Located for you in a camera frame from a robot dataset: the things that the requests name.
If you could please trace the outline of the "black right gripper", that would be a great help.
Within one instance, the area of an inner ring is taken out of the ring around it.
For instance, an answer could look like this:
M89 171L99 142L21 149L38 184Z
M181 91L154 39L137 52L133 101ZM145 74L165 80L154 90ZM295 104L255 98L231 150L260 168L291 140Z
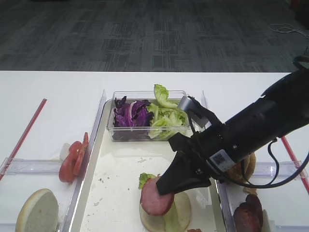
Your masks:
M227 171L236 165L236 152L232 148L229 127L224 124L211 125L203 132L195 131L191 137L176 133L169 144L176 155L156 182L160 195L179 193L190 189L207 188L208 178L226 179ZM191 169L201 170L206 180L191 177Z

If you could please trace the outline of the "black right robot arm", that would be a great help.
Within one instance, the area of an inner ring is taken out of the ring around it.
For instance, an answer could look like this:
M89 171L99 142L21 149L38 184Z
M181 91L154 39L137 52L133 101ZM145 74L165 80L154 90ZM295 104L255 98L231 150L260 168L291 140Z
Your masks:
M228 179L227 171L252 152L309 122L309 72L293 72L270 86L262 96L227 122L191 96L179 104L204 131L169 138L176 155L157 181L162 195L208 187L210 179Z

